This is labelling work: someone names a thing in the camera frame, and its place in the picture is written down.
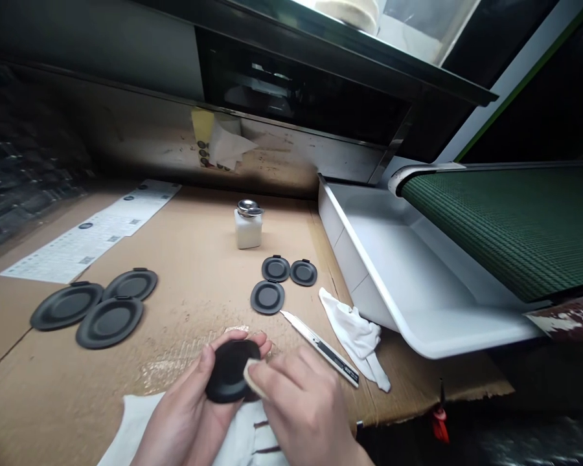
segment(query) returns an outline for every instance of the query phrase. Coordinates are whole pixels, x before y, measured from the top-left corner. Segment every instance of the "conveyor belt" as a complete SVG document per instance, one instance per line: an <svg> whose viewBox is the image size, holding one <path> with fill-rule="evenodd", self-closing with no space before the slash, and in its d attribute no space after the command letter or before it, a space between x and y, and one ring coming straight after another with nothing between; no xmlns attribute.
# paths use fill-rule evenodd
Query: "conveyor belt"
<svg viewBox="0 0 583 466"><path fill-rule="evenodd" d="M583 166L418 175L402 196L524 302L583 287Z"/></svg>

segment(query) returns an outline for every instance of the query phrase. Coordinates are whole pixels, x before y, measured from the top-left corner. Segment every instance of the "knife blade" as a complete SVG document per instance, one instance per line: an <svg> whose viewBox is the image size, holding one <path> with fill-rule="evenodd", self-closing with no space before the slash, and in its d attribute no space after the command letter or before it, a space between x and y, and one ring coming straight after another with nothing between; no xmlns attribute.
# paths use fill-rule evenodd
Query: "knife blade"
<svg viewBox="0 0 583 466"><path fill-rule="evenodd" d="M328 343L311 330L295 315L281 311L290 324L355 388L358 388L358 372Z"/></svg>

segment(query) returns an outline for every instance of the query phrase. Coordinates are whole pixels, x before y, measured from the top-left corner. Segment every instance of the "white plastic tray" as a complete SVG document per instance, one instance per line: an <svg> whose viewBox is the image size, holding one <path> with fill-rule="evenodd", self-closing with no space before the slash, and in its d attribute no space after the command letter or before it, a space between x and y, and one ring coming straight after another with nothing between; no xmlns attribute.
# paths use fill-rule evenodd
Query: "white plastic tray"
<svg viewBox="0 0 583 466"><path fill-rule="evenodd" d="M387 190L320 180L319 215L354 305L439 359L542 332L524 304L426 219Z"/></svg>

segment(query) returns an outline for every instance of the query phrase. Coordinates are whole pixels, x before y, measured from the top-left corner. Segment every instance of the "hand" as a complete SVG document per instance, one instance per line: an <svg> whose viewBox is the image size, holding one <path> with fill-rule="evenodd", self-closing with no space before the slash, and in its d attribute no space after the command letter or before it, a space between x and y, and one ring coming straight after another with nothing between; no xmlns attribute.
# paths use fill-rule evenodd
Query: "hand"
<svg viewBox="0 0 583 466"><path fill-rule="evenodd" d="M337 373L314 350L301 346L248 370L291 466L372 465L348 427Z"/></svg>
<svg viewBox="0 0 583 466"><path fill-rule="evenodd" d="M216 351L230 340L244 340L248 333L232 330L211 345L164 394L144 431L131 466L210 466L227 435L242 401L219 405L205 396ZM251 337L261 357L272 348L265 333Z"/></svg>

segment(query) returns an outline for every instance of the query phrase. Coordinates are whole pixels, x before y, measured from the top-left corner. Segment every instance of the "black rubber gasket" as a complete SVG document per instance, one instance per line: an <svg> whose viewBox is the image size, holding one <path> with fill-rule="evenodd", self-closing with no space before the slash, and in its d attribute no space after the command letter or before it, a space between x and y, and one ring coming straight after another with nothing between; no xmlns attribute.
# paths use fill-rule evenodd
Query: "black rubber gasket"
<svg viewBox="0 0 583 466"><path fill-rule="evenodd" d="M129 296L102 301L78 327L76 341L89 350L114 346L134 331L143 316L143 309L142 301Z"/></svg>
<svg viewBox="0 0 583 466"><path fill-rule="evenodd" d="M233 403L252 394L244 380L249 359L261 359L259 347L252 340L232 340L218 348L205 395L214 403Z"/></svg>
<svg viewBox="0 0 583 466"><path fill-rule="evenodd" d="M271 282L284 282L290 277L290 263L281 256L274 255L264 260L261 275Z"/></svg>
<svg viewBox="0 0 583 466"><path fill-rule="evenodd" d="M103 301L116 296L131 296L143 301L157 285L157 274L144 267L122 273L116 277L104 291Z"/></svg>
<svg viewBox="0 0 583 466"><path fill-rule="evenodd" d="M81 321L101 300L104 287L74 282L52 293L30 316L30 325L41 331L58 330Z"/></svg>
<svg viewBox="0 0 583 466"><path fill-rule="evenodd" d="M264 280L253 288L251 307L262 314L276 314L285 302L285 290L277 282Z"/></svg>
<svg viewBox="0 0 583 466"><path fill-rule="evenodd" d="M317 281L317 269L309 259L302 259L291 265L290 276L299 285L313 286Z"/></svg>

